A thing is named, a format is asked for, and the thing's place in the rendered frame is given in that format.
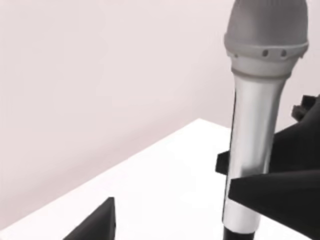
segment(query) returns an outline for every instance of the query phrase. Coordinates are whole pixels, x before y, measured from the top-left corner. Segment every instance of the silver cylindrical object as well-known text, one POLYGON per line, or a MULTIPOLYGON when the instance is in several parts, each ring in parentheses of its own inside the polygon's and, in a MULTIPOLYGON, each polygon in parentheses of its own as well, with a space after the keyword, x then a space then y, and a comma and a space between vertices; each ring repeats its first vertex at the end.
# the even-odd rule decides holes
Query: silver cylindrical object
POLYGON ((308 49, 305 0, 236 0, 224 38, 235 79, 235 108, 224 226, 252 234, 257 212, 228 198, 231 179, 268 172, 281 94, 308 49))

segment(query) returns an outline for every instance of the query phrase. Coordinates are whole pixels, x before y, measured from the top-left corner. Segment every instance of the small hole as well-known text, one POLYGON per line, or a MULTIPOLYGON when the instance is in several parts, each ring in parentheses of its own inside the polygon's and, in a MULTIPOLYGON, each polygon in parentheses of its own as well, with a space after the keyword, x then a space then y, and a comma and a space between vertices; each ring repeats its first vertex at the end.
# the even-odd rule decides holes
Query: small hole
POLYGON ((262 56, 266 57, 266 56, 268 56, 268 55, 269 55, 269 51, 268 51, 268 50, 264 50, 264 51, 262 52, 262 56))
POLYGON ((281 57, 286 57, 287 56, 287 51, 286 50, 282 50, 281 52, 281 57))

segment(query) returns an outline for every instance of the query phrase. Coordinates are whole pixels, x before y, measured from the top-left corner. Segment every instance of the white surface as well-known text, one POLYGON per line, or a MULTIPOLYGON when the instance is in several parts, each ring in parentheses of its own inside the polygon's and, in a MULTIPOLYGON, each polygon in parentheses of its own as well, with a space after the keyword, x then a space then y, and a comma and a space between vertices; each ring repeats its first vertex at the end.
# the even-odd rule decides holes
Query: white surface
MULTIPOLYGON (((220 240, 228 128, 198 119, 1 232, 2 240, 61 240, 115 197, 116 240, 220 240)), ((256 240, 308 238, 263 217, 256 240)))

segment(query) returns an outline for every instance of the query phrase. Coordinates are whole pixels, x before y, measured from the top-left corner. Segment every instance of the silver tube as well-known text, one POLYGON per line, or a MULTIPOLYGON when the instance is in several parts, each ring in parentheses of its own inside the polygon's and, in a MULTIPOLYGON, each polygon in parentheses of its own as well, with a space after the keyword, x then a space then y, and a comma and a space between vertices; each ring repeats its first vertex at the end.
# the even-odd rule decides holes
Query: silver tube
POLYGON ((251 234, 259 227, 260 215, 228 198, 230 181, 268 171, 280 98, 289 76, 268 79, 234 72, 234 77, 236 102, 223 224, 232 232, 251 234))

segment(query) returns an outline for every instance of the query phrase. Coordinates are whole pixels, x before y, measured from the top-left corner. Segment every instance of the black base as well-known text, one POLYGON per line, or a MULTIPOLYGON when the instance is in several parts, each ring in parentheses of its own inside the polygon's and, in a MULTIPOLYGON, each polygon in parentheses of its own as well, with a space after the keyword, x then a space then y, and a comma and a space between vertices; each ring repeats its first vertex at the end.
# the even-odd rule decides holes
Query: black base
POLYGON ((254 238, 255 232, 250 234, 240 234, 232 232, 226 227, 224 228, 223 240, 254 240, 254 238))

